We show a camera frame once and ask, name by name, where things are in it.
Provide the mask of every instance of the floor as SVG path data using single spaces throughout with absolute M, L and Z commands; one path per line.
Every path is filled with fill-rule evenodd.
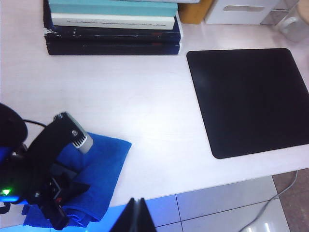
M 277 191 L 282 191 L 294 178 L 295 172 L 273 176 Z M 309 168 L 298 171 L 298 177 L 280 201 L 291 232 L 309 231 Z
M 158 232 L 238 232 L 257 215 L 265 201 L 289 185 L 293 174 L 263 177 L 152 199 L 147 201 L 147 205 Z M 262 217 L 245 232 L 308 232 L 308 183 L 309 169 L 301 170 L 294 187 L 269 204 Z M 107 232 L 123 209 L 124 206 L 109 208 L 101 222 L 90 223 L 87 228 L 73 227 L 63 231 Z M 20 231 L 56 232 L 28 226 L 0 229 L 0 232 Z

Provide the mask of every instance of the blue towel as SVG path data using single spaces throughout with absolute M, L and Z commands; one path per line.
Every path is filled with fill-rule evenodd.
M 87 227 L 89 222 L 98 222 L 103 218 L 131 147 L 131 143 L 127 141 L 91 133 L 89 135 L 94 143 L 86 154 L 81 154 L 70 144 L 57 158 L 59 162 L 79 173 L 74 181 L 90 185 L 87 192 L 62 207 L 70 217 L 69 226 Z M 24 225 L 52 227 L 36 205 L 25 206 L 23 214 L 27 215 Z

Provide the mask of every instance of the green light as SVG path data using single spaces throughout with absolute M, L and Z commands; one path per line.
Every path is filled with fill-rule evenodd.
M 3 189 L 3 190 L 1 191 L 1 195 L 5 195 L 5 196 L 7 196 L 7 195 L 9 195 L 9 194 L 10 194 L 10 192 L 11 192 L 11 190 L 10 190 L 10 189 Z

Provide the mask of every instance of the black mouse pad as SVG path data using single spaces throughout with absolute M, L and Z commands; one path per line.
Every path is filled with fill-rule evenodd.
M 309 144 L 309 94 L 288 49 L 191 51 L 187 59 L 216 158 Z

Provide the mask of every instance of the desk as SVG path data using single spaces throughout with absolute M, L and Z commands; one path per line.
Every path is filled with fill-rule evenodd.
M 178 56 L 47 54 L 42 1 L 1 1 L 1 102 L 49 123 L 70 112 L 88 131 L 132 148 L 111 206 L 309 167 L 309 145 L 218 160 L 203 125 L 186 61 L 189 50 L 287 47 L 309 87 L 309 41 L 271 26 L 183 25 Z M 40 128 L 29 126 L 27 143 Z

